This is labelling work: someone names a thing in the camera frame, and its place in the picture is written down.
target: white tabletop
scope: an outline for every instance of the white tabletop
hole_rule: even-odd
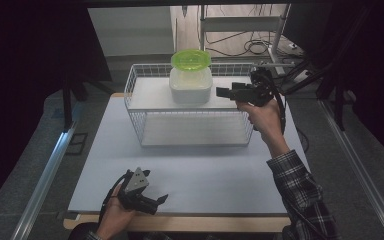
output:
[[[285,138],[308,168],[289,108]],[[99,212],[127,169],[151,170],[143,195],[169,194],[158,214],[265,215],[286,213],[266,164],[270,154],[257,132],[246,147],[140,146],[124,104],[112,97],[68,210]]]

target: person's right hand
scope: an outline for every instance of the person's right hand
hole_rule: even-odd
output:
[[[245,102],[236,102],[236,105],[240,111],[248,113],[250,122],[261,133],[273,158],[289,152],[289,147],[282,134],[280,111],[276,100],[270,100],[263,107],[256,107]]]

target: white wire basket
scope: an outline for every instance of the white wire basket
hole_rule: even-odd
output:
[[[217,97],[215,88],[249,83],[251,68],[252,63],[212,64],[209,101],[188,105],[172,99],[171,64],[133,65],[124,101],[141,146],[247,146],[253,132],[248,114]]]

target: plaid shirt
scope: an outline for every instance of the plaid shirt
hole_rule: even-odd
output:
[[[291,225],[283,239],[342,239],[335,219],[323,203],[323,190],[307,171],[295,150],[267,161],[288,211]]]

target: plastic container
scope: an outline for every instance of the plastic container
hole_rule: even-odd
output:
[[[173,101],[179,104],[203,104],[208,102],[213,79],[211,57],[208,52],[189,49],[171,58],[169,85]]]

